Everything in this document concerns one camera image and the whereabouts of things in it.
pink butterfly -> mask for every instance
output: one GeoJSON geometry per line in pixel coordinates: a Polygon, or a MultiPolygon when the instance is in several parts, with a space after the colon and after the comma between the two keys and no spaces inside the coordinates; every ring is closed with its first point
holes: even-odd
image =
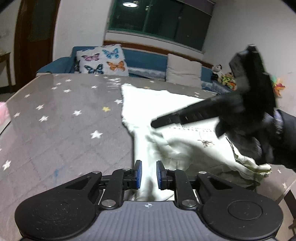
{"type": "Polygon", "coordinates": [[[99,58],[99,53],[96,53],[95,55],[93,55],[93,56],[87,56],[87,55],[82,55],[81,57],[83,57],[86,61],[97,61],[97,60],[99,60],[100,58],[99,58]]]}

table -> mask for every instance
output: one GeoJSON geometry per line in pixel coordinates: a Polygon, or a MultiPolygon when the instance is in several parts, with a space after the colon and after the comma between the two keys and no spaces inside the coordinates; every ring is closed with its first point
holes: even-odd
{"type": "MultiPolygon", "coordinates": [[[[132,77],[47,74],[35,78],[7,102],[12,120],[0,135],[0,167],[7,167],[0,169],[0,238],[20,238],[14,211],[28,197],[94,170],[109,175],[132,167],[132,138],[121,123],[122,104],[116,101],[122,99],[124,83],[203,99],[214,95],[132,77]],[[102,135],[92,139],[96,130],[102,135]]],[[[266,193],[273,200],[286,192],[283,182],[288,189],[295,180],[286,172],[279,175],[276,168],[264,180],[277,190],[266,193]]]]}
{"type": "Polygon", "coordinates": [[[10,74],[10,53],[0,55],[0,63],[6,62],[6,73],[8,78],[9,92],[12,93],[12,83],[10,74]]]}

circular black cover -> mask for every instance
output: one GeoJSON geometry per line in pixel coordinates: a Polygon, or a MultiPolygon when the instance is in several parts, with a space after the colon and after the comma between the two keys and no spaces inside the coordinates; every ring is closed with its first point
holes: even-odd
{"type": "Polygon", "coordinates": [[[23,201],[15,222],[24,237],[33,240],[63,240],[88,228],[96,216],[94,205],[80,196],[43,196],[23,201]]]}
{"type": "Polygon", "coordinates": [[[203,206],[208,226],[236,240],[262,240],[278,231],[281,208],[271,199],[244,189],[217,191],[203,206]]]}

sofa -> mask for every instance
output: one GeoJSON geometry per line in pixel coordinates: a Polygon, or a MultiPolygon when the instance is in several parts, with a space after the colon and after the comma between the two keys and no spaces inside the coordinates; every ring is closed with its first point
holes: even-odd
{"type": "MultiPolygon", "coordinates": [[[[45,73],[61,74],[75,73],[76,52],[94,49],[95,46],[75,46],[70,57],[59,58],[37,71],[37,75],[45,73]]],[[[168,57],[163,54],[146,52],[136,49],[123,48],[125,61],[128,66],[130,77],[142,77],[165,81],[168,57]]],[[[201,81],[202,89],[218,94],[231,92],[230,89],[211,80],[212,70],[202,66],[201,81]]]]}

white wall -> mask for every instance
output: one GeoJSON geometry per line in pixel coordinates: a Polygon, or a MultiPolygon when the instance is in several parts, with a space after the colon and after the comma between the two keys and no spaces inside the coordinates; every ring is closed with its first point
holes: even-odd
{"type": "Polygon", "coordinates": [[[115,40],[115,41],[122,41],[122,42],[130,42],[130,43],[137,43],[142,45],[149,45],[153,47],[158,47],[162,49],[167,49],[170,51],[174,51],[177,53],[185,54],[193,58],[197,58],[202,60],[203,54],[200,51],[194,50],[192,48],[187,48],[180,46],[178,44],[174,44],[165,40],[158,40],[150,36],[139,36],[132,33],[115,33],[115,32],[107,32],[106,33],[106,40],[115,40]]]}
{"type": "Polygon", "coordinates": [[[53,59],[70,56],[74,46],[103,44],[112,0],[61,0],[57,16],[53,59]]]}
{"type": "MultiPolygon", "coordinates": [[[[5,32],[8,34],[0,38],[0,48],[10,53],[10,72],[11,82],[15,85],[14,70],[14,43],[15,43],[15,25],[17,23],[18,10],[21,0],[13,1],[4,11],[0,13],[0,35],[5,32]]],[[[0,63],[0,87],[7,86],[8,79],[5,63],[0,63]]]]}
{"type": "Polygon", "coordinates": [[[279,107],[296,115],[296,14],[281,0],[219,0],[204,44],[204,61],[222,64],[248,44],[256,44],[266,70],[283,77],[279,107]]]}

